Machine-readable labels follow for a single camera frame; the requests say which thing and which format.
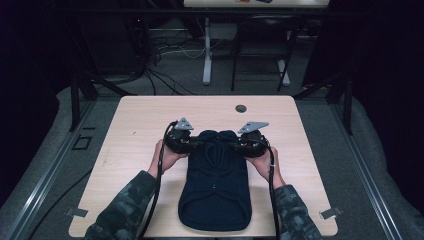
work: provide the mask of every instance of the metal bracket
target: metal bracket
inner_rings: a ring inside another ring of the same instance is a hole
[[[177,130],[193,130],[193,126],[185,118],[181,118],[174,127]]]
[[[79,209],[79,208],[69,208],[68,211],[65,212],[66,216],[78,216],[78,217],[83,217],[85,218],[85,216],[87,216],[88,211],[84,210],[84,209]]]
[[[250,133],[268,125],[269,123],[267,122],[247,122],[242,128],[240,128],[238,133]]]
[[[321,218],[326,220],[328,218],[335,218],[337,217],[337,215],[340,215],[342,213],[343,211],[340,209],[340,207],[334,207],[334,208],[328,209],[327,211],[320,212],[319,214]]]

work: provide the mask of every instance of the white desk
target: white desk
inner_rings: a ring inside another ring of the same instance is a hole
[[[243,104],[245,113],[235,107]],[[172,121],[186,117],[192,136],[203,130],[237,132],[248,121],[269,122],[261,133],[278,149],[282,175],[293,184],[324,236],[337,233],[334,219],[320,212],[330,209],[311,148],[293,98],[289,96],[132,96],[122,98],[100,150],[69,234],[82,237],[115,195],[150,166],[154,147]],[[187,160],[179,160],[162,178],[159,200],[145,237],[260,237],[275,234],[268,183],[248,166],[252,219],[243,231],[207,232],[186,227],[178,218],[178,201],[185,184]]]
[[[273,0],[271,3],[250,0],[241,2],[238,0],[184,0],[184,6],[189,8],[315,8],[322,9],[328,6],[330,0]],[[210,51],[210,22],[205,21],[205,66],[203,68],[203,84],[211,83],[212,72],[212,52]],[[284,79],[284,84],[290,84],[288,77]]]

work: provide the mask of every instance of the camouflage sleeve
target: camouflage sleeve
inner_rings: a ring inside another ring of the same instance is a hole
[[[84,239],[134,239],[155,190],[156,180],[141,171],[104,209]]]
[[[308,209],[292,185],[275,189],[278,214],[282,222],[280,239],[323,239]]]

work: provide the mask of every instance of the aluminum rail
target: aluminum rail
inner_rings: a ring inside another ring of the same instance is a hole
[[[58,154],[51,163],[51,165],[44,172],[41,179],[38,181],[36,187],[28,198],[25,206],[22,208],[15,222],[11,226],[6,239],[24,239],[26,231],[31,225],[32,220],[36,216],[39,208],[41,207],[44,199],[46,198],[50,188],[52,187],[57,175],[59,174],[64,162],[65,156],[69,149],[72,147],[73,142],[78,138],[78,132],[81,129],[82,123],[87,119],[90,112],[93,110],[95,102],[88,101],[81,113],[81,122],[75,131],[68,133]]]
[[[349,144],[349,147],[354,156],[354,163],[356,170],[358,171],[359,178],[361,179],[365,191],[368,194],[368,197],[381,223],[381,226],[383,227],[383,231],[386,234],[387,239],[402,240],[403,238],[390,214],[389,209],[387,208],[386,202],[384,201],[383,196],[380,194],[380,191],[375,184],[368,165],[365,162],[365,159],[363,158],[358,146],[356,145],[355,138],[353,135],[349,135],[344,128],[343,117],[339,107],[334,104],[330,104],[329,106],[334,118],[336,119],[340,131],[343,133],[344,138]]]

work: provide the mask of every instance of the person's right hand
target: person's right hand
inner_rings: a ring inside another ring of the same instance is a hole
[[[283,185],[286,185],[286,183],[284,182],[283,177],[281,176],[280,165],[278,162],[278,151],[275,147],[271,147],[271,151],[274,155],[274,165],[275,165],[273,186],[274,186],[274,189],[276,189]],[[269,170],[271,166],[271,154],[269,150],[266,150],[265,153],[260,157],[256,157],[256,158],[245,157],[245,159],[249,161],[250,163],[252,163],[253,166],[255,166],[258,173],[263,178],[265,178],[265,180],[269,182],[269,175],[270,175]]]
[[[155,146],[155,153],[153,154],[152,162],[150,164],[150,168],[147,171],[154,178],[157,178],[158,174],[158,162],[160,150],[162,148],[163,140],[160,139]],[[178,154],[174,153],[171,149],[169,149],[166,145],[164,145],[163,149],[163,159],[162,159],[162,174],[165,173],[166,170],[170,169],[174,164],[180,159],[187,157],[188,154]]]

